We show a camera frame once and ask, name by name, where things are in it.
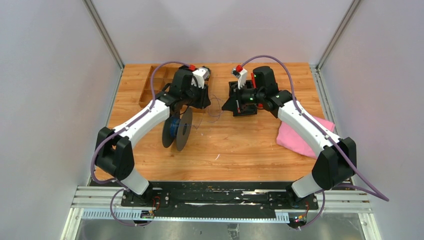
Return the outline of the grey filament spool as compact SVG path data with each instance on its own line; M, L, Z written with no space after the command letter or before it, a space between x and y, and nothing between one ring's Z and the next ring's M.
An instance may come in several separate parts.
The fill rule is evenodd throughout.
M177 151L181 152L188 142L193 122L193 110L187 107L183 114L170 116L162 128L162 145L169 148L175 143Z

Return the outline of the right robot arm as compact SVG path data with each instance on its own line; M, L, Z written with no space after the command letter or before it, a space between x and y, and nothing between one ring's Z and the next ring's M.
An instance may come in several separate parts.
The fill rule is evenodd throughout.
M356 143L340 138L313 118L288 90L280 90L269 66L253 70L254 86L246 88L248 72L237 65L231 74L237 78L223 111L241 113L247 106L262 105L275 118L288 124L313 150L317 160L311 173L287 187L286 203L294 209L306 197L320 190L330 190L355 174Z

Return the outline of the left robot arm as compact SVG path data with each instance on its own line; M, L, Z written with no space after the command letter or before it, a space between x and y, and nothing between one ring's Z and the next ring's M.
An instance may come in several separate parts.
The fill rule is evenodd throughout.
M91 168L99 168L121 186L134 193L140 206L153 201L152 186L135 167L133 148L154 127L163 123L162 145L172 144L181 151L187 144L193 123L193 110L203 110L211 102L208 80L211 71L202 66L181 66L171 83L152 101L116 128L103 127L97 135Z

